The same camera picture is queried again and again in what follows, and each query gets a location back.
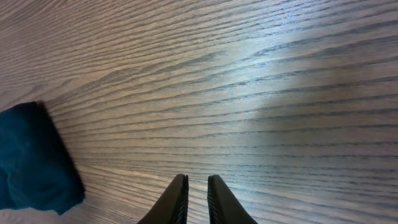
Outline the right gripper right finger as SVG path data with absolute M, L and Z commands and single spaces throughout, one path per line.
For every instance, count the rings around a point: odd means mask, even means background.
M 219 175 L 208 177 L 207 200 L 211 224 L 257 224 Z

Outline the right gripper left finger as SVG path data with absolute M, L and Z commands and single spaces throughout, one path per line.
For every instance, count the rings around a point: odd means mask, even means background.
M 188 176 L 178 174 L 138 224 L 186 224 Z

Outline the dark navy t-shirt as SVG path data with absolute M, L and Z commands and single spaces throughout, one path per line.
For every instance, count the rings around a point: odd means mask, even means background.
M 85 199 L 85 188 L 44 105 L 1 112 L 1 208 L 62 215 Z

